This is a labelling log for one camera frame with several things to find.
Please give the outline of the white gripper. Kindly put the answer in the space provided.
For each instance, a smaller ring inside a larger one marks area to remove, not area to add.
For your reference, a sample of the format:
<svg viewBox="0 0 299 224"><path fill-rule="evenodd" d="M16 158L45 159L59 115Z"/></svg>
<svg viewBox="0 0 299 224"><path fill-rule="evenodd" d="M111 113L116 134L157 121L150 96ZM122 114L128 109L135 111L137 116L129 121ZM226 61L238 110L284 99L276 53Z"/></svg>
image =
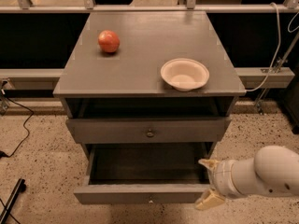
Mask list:
<svg viewBox="0 0 299 224"><path fill-rule="evenodd" d="M206 189L201 197L195 202L195 208L200 211L222 205L225 198L239 199L246 195L241 193L235 181L244 171L243 161L228 160L217 161L211 159L200 159L199 164L206 167L207 172L212 175L212 183L215 189Z"/></svg>

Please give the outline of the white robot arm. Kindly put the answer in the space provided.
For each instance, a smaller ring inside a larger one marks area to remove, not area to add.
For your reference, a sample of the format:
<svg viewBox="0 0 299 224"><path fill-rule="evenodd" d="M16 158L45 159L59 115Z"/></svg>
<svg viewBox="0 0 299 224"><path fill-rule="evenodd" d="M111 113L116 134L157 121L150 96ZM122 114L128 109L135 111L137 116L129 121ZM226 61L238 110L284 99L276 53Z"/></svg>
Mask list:
<svg viewBox="0 0 299 224"><path fill-rule="evenodd" d="M226 199L291 197L299 195L299 155L280 146L267 146L253 158L236 161L201 159L207 168L210 188L195 202L204 211L225 203Z"/></svg>

